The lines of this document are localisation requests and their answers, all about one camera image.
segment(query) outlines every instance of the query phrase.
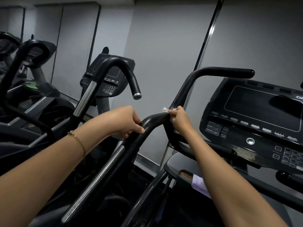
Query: purple cloth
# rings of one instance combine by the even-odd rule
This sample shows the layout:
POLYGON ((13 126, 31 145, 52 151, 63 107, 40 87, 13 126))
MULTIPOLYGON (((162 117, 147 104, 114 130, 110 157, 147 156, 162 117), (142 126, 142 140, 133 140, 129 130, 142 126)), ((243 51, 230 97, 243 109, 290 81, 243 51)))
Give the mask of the purple cloth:
POLYGON ((207 188, 205 186, 203 178, 194 174, 194 176, 192 177, 191 187, 211 199, 210 194, 208 193, 207 188))

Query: air vent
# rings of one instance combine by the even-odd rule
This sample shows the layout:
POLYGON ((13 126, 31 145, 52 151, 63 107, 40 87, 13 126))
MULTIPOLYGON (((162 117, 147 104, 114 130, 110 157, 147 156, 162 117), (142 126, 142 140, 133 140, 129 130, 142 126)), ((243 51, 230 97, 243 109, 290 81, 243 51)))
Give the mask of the air vent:
POLYGON ((280 91, 280 92, 283 92, 283 93, 287 93, 287 94, 292 94, 292 90, 286 89, 286 88, 280 88, 279 91, 280 91))
POLYGON ((258 83, 252 82, 252 81, 247 81, 246 83, 249 84, 249 85, 252 85, 252 86, 257 86, 258 85, 258 83))
POLYGON ((273 90, 275 88, 275 86, 268 85, 268 84, 264 84, 262 87, 266 88, 266 89, 270 89, 270 90, 273 90))

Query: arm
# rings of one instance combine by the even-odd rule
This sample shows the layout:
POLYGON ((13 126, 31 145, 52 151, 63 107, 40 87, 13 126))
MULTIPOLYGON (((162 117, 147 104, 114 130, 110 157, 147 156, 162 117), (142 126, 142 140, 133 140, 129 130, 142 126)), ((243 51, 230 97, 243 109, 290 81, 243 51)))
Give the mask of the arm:
MULTIPOLYGON (((106 137, 143 133, 131 106, 106 112, 74 130, 87 153, 106 137)), ((83 159, 83 148, 71 135, 63 137, 0 177, 0 226, 27 226, 83 159)))
POLYGON ((207 145, 181 106, 169 113, 173 125, 194 151, 207 190, 226 226, 287 226, 260 193, 207 145))

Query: display screen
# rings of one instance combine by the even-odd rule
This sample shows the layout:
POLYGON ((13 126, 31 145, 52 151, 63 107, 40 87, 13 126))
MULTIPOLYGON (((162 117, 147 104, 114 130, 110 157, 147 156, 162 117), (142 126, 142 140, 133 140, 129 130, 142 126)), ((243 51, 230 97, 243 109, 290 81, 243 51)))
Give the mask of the display screen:
MULTIPOLYGON (((97 71, 97 69, 100 67, 100 65, 102 64, 102 62, 105 60, 105 58, 101 58, 98 63, 95 65, 95 67, 93 68, 93 72, 97 71)), ((109 69, 107 76, 111 76, 111 77, 118 77, 119 73, 121 72, 120 68, 118 67, 112 67, 109 69)))
POLYGON ((224 109, 291 131, 300 131, 302 102, 286 96, 274 95, 236 86, 224 109))

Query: round button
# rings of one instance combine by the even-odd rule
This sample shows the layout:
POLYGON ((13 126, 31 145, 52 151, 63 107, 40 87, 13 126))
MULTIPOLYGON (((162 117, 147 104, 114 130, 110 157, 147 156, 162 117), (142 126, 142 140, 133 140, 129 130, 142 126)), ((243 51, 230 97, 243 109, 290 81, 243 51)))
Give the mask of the round button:
POLYGON ((246 140, 246 142, 247 142, 249 145, 253 145, 253 144, 255 143, 254 139, 252 139, 252 138, 248 138, 248 139, 246 140))

